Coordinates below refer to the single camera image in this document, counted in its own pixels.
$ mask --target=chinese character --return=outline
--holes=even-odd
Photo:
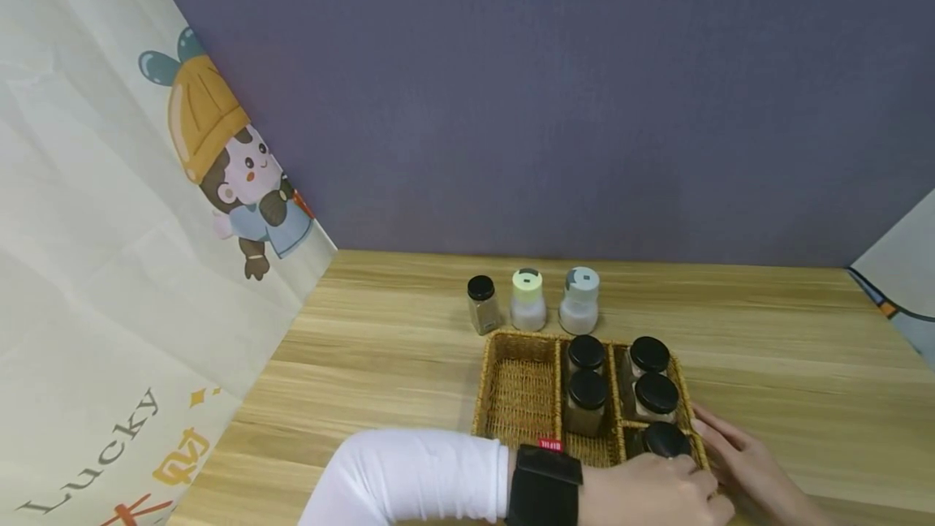
[[[210,444],[190,428],[181,433],[179,450],[172,451],[162,460],[162,464],[153,472],[153,477],[168,485],[192,483],[192,473],[198,469],[198,462],[208,452]]]
[[[159,510],[164,510],[167,507],[172,506],[172,502],[162,502],[159,506],[150,506],[147,508],[142,508],[137,510],[137,507],[140,507],[143,502],[149,500],[149,496],[152,494],[146,494],[140,499],[136,500],[133,506],[125,507],[122,503],[119,503],[114,508],[114,512],[117,514],[113,516],[110,520],[101,524],[101,526],[110,526],[111,524],[116,524],[117,520],[121,520],[123,526],[137,526],[136,519],[140,518],[141,515],[152,514],[154,512],[159,512]]]

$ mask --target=orange star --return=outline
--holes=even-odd
[[[198,404],[202,404],[205,401],[205,389],[198,390],[197,392],[192,392],[192,401],[189,403],[189,408],[195,408]]]

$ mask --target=white shaker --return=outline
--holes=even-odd
[[[558,322],[572,335],[586,335],[597,324],[597,293],[601,278],[586,266],[576,266],[565,276],[565,298],[558,307]]]
[[[510,319],[513,327],[521,331],[538,331],[545,327],[542,274],[534,268],[521,268],[513,273]]]

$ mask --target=orange hat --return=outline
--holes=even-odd
[[[183,63],[172,82],[170,133],[185,175],[197,185],[227,141],[250,124],[207,54]]]

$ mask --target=black cap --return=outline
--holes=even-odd
[[[604,343],[590,335],[579,335],[568,345],[568,360],[586,370],[594,370],[604,364]]]
[[[579,407],[597,410],[607,401],[607,382],[595,371],[579,370],[568,380],[568,395]]]
[[[646,372],[665,372],[669,367],[669,348],[654,337],[639,337],[630,346],[630,360],[640,370]]]
[[[474,300],[487,300],[493,297],[493,281],[486,274],[478,274],[467,281],[467,296]]]
[[[660,373],[645,373],[633,390],[640,404],[658,415],[668,415],[679,405],[679,389]]]
[[[659,457],[690,455],[692,444],[685,433],[670,422],[653,422],[644,430],[644,448]]]

